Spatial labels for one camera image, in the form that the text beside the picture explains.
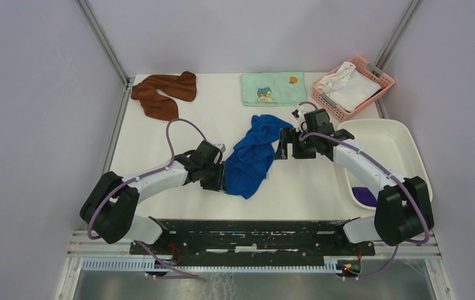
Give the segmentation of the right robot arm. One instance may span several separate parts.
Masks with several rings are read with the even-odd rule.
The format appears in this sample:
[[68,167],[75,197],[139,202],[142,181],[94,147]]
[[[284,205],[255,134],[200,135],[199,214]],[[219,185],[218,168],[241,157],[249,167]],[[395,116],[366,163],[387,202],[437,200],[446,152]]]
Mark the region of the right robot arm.
[[296,127],[280,130],[277,160],[325,156],[366,185],[376,199],[374,215],[347,221],[335,235],[333,245],[342,255],[355,251],[364,241],[382,241],[388,246],[403,242],[426,244],[434,227],[429,186],[419,176],[407,177],[379,162],[354,135],[335,130],[325,109],[307,111],[298,104],[292,112]]

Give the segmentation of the blue towel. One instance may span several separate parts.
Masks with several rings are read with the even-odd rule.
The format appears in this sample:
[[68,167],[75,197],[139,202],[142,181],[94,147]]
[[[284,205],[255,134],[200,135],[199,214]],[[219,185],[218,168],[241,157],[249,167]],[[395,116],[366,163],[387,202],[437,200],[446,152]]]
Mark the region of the blue towel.
[[251,198],[267,178],[274,162],[273,143],[279,140],[282,129],[292,127],[270,114],[254,115],[250,129],[226,159],[225,193]]

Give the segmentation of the purple towel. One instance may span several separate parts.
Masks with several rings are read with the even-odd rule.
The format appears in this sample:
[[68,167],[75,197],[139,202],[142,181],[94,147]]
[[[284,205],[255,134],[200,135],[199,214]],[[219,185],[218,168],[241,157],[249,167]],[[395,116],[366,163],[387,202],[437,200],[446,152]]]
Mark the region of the purple towel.
[[353,187],[352,193],[355,200],[363,206],[375,208],[378,200],[374,194],[366,187]]

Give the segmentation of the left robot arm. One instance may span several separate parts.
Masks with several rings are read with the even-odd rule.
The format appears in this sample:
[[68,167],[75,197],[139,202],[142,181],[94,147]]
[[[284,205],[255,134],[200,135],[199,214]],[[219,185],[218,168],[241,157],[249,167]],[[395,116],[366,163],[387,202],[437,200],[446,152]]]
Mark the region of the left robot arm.
[[208,191],[224,190],[225,147],[202,141],[196,149],[174,156],[162,166],[142,174],[103,174],[79,212],[93,239],[108,244],[121,239],[144,242],[154,254],[169,246],[168,229],[153,217],[136,215],[139,203],[163,191],[199,183]]

